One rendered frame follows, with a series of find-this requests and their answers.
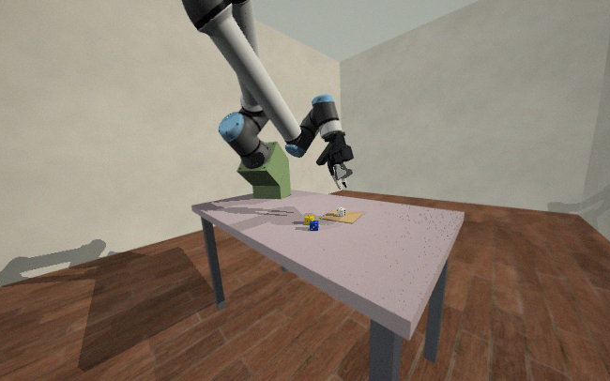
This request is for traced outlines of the tan flat mat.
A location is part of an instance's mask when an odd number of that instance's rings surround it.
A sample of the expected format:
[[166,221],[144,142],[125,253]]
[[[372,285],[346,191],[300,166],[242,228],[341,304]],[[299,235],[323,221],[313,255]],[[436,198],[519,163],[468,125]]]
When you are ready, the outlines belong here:
[[328,214],[326,214],[325,216],[323,216],[320,219],[321,220],[328,220],[328,221],[339,221],[339,222],[353,223],[362,214],[363,213],[361,213],[361,212],[346,211],[346,215],[340,217],[340,216],[337,215],[337,210],[333,209],[332,211],[330,211]]

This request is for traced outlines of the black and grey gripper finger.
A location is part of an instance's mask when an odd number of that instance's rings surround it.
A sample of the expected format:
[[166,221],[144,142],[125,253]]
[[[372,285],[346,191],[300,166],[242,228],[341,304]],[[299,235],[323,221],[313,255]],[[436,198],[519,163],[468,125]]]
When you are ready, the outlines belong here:
[[346,178],[349,177],[350,175],[352,175],[353,171],[351,169],[347,169],[343,162],[340,162],[339,165],[342,170],[346,171],[346,175],[344,177],[342,177],[341,180],[342,180],[343,185],[347,188]]
[[327,161],[328,161],[329,172],[332,175],[337,187],[340,190],[341,185],[340,185],[339,179],[341,179],[342,177],[344,177],[346,175],[346,171],[342,170],[339,164],[334,165],[334,163],[332,162],[332,160],[330,160],[330,158],[328,158]]

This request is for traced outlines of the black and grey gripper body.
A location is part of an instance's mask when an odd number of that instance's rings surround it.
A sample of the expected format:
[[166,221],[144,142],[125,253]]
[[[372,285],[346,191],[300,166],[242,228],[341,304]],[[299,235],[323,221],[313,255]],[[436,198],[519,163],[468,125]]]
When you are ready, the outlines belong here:
[[327,159],[330,158],[334,165],[339,164],[340,162],[347,162],[354,158],[351,146],[345,143],[344,135],[345,132],[339,131],[331,133],[324,138],[325,142],[329,142],[332,145],[331,151],[329,150],[330,152],[327,152]]

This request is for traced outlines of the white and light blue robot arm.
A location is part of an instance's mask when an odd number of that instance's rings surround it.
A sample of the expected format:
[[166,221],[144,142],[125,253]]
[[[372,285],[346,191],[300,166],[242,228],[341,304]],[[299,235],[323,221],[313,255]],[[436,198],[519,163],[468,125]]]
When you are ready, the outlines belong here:
[[196,29],[209,35],[237,74],[242,108],[221,121],[219,133],[245,167],[255,169],[268,160],[270,147],[257,135],[269,119],[287,143],[285,150],[297,158],[304,156],[318,132],[324,139],[342,131],[330,94],[312,100],[313,108],[299,126],[259,60],[252,0],[182,0],[182,3]]

